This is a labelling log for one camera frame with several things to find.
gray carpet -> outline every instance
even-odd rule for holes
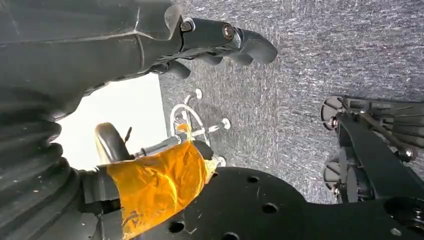
[[[424,3],[419,0],[180,0],[186,17],[257,31],[278,49],[269,65],[188,62],[185,80],[160,77],[165,115],[200,88],[208,123],[232,129],[212,144],[232,166],[271,173],[315,203],[334,203],[322,171],[337,153],[320,123],[329,96],[424,102]],[[424,176],[424,161],[414,169]]]

screw hole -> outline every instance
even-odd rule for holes
[[[249,176],[247,177],[247,181],[251,184],[257,183],[259,181],[259,177],[257,176]]]
[[[222,240],[239,240],[239,236],[235,234],[234,232],[227,232],[222,237]]]
[[[185,225],[183,221],[173,221],[169,225],[168,229],[171,233],[176,234],[184,229]]]
[[[402,232],[397,228],[390,229],[390,233],[398,237],[402,236]]]
[[[267,203],[262,206],[262,212],[266,214],[275,214],[278,211],[278,207],[272,203]]]

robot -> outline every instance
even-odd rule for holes
[[[123,196],[108,164],[77,171],[62,157],[62,147],[51,143],[61,131],[55,121],[74,112],[84,96],[148,73],[186,78],[190,70],[178,59],[216,65],[228,57],[248,65],[268,64],[277,56],[259,33],[221,21],[183,19],[181,13],[168,0],[0,2],[1,239],[122,239]],[[361,107],[352,104],[358,102]],[[419,134],[419,124],[400,133],[405,123],[397,113],[411,111],[420,121],[423,107],[373,104],[334,97],[321,111],[341,149],[324,179],[342,204],[308,203],[270,174],[219,167],[189,206],[135,239],[420,239],[423,182],[402,164],[416,155],[411,145],[420,147],[406,139]],[[217,126],[225,129],[229,122]],[[131,158],[113,127],[102,129],[99,149],[110,153],[107,160]],[[183,142],[180,134],[166,145]],[[206,139],[194,145],[212,158]]]

black wheel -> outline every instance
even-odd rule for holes
[[[95,145],[103,164],[116,163],[132,158],[128,153],[124,140],[112,123],[105,122],[95,127]]]

white wall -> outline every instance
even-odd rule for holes
[[[84,97],[73,114],[58,121],[62,133],[55,142],[62,144],[63,156],[72,167],[89,170],[100,164],[94,130],[105,122],[112,123],[123,138],[132,127],[126,143],[130,154],[164,140],[167,131],[158,76],[112,82]]]

